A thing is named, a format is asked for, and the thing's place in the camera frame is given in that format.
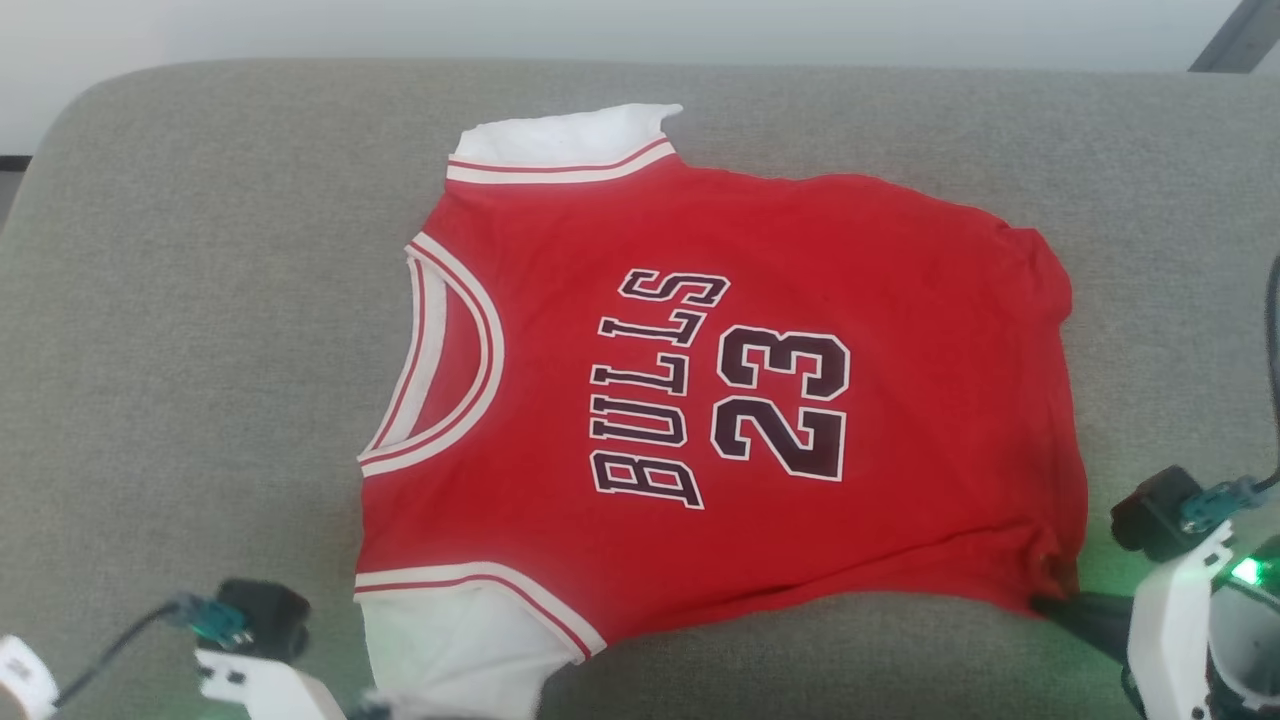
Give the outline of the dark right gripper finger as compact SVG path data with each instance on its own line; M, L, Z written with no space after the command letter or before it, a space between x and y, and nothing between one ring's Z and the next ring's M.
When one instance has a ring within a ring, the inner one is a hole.
M1123 626L1132 621L1134 598L1130 596L1082 592L1066 598L1037 596L1030 607L1061 626Z
M1060 626L1116 664L1128 665L1133 612L1061 612Z

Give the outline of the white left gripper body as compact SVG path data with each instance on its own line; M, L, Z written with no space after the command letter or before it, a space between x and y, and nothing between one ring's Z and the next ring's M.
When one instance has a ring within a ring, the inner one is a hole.
M201 694L242 706L250 720L346 720L324 683L288 664L210 650L195 657Z

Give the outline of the red Bulls 23 jersey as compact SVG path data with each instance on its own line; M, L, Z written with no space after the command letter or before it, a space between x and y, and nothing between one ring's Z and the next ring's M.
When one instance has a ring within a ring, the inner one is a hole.
M534 720L612 644L832 594L1078 588L1044 238L869 176L689 165L677 113L466 131L406 246L355 571L394 720Z

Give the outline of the grey fabric sofa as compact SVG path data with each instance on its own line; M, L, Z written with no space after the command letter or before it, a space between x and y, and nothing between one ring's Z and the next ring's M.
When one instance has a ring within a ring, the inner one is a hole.
M1277 446L1265 286L1280 76L585 61L239 60L93 86L0 233L0 635L61 682L179 591L280 582L302 667L370 684L356 456L410 345L404 245L477 124L678 102L681 156L859 172L1039 229L1091 479L1082 585L1148 565L1108 510Z

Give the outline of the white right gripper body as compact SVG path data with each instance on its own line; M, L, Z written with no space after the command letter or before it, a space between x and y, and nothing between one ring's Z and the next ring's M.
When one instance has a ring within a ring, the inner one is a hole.
M1128 673L1144 720L1280 720L1280 591L1225 521L1137 588Z

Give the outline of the grey metal bar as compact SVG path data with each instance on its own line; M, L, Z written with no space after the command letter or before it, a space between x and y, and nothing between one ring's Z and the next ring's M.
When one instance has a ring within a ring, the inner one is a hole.
M1240 0L1189 73L1249 74L1280 44L1280 0Z

